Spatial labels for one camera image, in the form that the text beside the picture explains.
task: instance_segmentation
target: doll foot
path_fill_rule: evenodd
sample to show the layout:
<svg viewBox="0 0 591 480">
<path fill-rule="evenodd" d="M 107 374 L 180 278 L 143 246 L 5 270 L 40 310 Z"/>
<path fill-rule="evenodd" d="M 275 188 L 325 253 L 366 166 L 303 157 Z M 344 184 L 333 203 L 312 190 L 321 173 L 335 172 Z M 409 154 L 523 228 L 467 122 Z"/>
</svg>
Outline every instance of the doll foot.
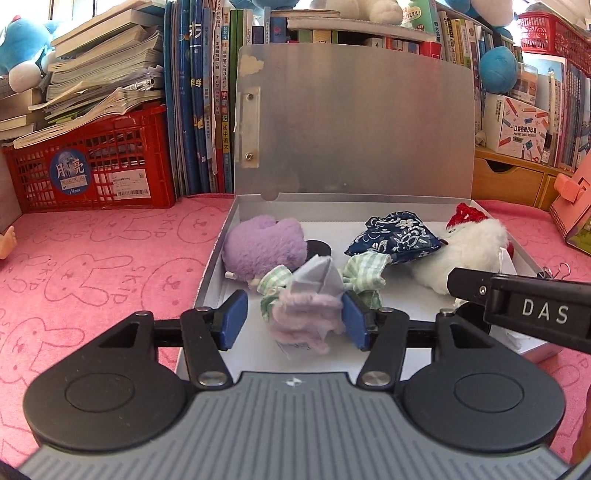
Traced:
<svg viewBox="0 0 591 480">
<path fill-rule="evenodd" d="M 14 227 L 8 228 L 4 236 L 0 235 L 0 260 L 4 260 L 17 247 L 17 235 Z"/>
</svg>

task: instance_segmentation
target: cardboard box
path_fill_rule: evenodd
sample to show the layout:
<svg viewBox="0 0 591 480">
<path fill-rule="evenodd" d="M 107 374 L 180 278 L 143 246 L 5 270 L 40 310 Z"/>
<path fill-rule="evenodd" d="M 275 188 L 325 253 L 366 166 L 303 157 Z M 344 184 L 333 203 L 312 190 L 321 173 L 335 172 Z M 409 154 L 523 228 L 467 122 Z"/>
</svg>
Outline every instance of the cardboard box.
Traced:
<svg viewBox="0 0 591 480">
<path fill-rule="evenodd" d="M 492 151 L 540 162 L 548 112 L 504 95 L 486 94 L 482 129 Z"/>
</svg>

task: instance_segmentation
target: blue sticker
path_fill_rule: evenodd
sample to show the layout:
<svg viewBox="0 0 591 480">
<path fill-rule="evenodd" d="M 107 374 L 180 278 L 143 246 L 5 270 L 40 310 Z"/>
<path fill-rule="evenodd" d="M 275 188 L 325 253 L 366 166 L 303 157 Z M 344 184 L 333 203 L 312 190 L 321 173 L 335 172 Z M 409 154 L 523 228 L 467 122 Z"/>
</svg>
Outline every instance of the blue sticker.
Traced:
<svg viewBox="0 0 591 480">
<path fill-rule="evenodd" d="M 74 148 L 60 150 L 51 159 L 49 176 L 53 186 L 66 195 L 80 195 L 90 186 L 90 166 Z"/>
</svg>

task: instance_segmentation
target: wooden drawer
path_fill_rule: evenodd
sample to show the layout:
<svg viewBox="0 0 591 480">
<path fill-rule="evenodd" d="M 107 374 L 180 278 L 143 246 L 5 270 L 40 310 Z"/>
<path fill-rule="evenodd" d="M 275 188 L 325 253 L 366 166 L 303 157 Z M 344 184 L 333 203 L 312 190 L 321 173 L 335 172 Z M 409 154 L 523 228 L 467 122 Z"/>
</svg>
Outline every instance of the wooden drawer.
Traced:
<svg viewBox="0 0 591 480">
<path fill-rule="evenodd" d="M 533 207 L 543 180 L 544 174 L 539 171 L 499 162 L 489 165 L 483 158 L 475 158 L 472 198 L 503 200 Z"/>
</svg>

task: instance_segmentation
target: white fluffy plush toy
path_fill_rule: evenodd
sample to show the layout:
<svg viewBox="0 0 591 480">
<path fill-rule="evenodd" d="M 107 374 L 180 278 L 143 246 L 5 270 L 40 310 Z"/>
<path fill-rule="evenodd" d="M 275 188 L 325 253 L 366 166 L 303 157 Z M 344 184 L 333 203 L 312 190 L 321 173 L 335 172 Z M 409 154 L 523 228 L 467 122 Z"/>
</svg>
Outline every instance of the white fluffy plush toy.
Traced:
<svg viewBox="0 0 591 480">
<path fill-rule="evenodd" d="M 313 0 L 311 8 L 336 10 L 341 18 L 400 25 L 402 8 L 396 0 Z"/>
<path fill-rule="evenodd" d="M 448 245 L 409 264 L 417 282 L 440 295 L 449 295 L 447 276 L 456 267 L 497 273 L 499 251 L 508 244 L 507 230 L 494 218 L 460 223 L 441 238 Z"/>
</svg>

